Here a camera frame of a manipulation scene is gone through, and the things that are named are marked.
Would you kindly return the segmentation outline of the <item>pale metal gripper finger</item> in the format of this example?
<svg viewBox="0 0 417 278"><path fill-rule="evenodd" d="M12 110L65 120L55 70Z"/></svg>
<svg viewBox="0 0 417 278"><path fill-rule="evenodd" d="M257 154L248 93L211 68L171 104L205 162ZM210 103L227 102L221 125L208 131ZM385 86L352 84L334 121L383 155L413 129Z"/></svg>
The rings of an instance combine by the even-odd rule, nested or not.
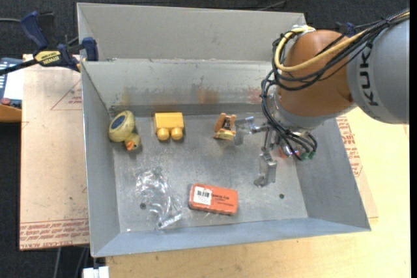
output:
<svg viewBox="0 0 417 278"><path fill-rule="evenodd" d="M235 121L235 136L234 144L242 145L245 135L252 135L256 133L268 131L269 126L267 124L257 125L255 117L241 118Z"/></svg>
<svg viewBox="0 0 417 278"><path fill-rule="evenodd" d="M270 153L262 153L259 157L259 175L253 183L259 188L275 183L277 164L277 160Z"/></svg>

